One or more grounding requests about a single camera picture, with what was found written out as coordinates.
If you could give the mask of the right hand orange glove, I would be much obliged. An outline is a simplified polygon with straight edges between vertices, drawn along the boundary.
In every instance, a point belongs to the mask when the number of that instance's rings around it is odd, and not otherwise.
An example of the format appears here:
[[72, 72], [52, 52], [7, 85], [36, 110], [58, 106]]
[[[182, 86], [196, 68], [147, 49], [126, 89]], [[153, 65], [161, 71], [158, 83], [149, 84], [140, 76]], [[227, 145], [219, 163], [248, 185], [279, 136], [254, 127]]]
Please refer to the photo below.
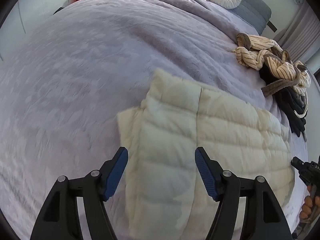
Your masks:
[[314, 218], [316, 218], [319, 215], [319, 206], [320, 206], [320, 198], [319, 195], [316, 195], [313, 199], [311, 196], [306, 196], [304, 198], [304, 203], [301, 207], [301, 211], [299, 213], [299, 220], [306, 220], [308, 219], [312, 214], [312, 208], [313, 206], [317, 206], [317, 210], [315, 212]]

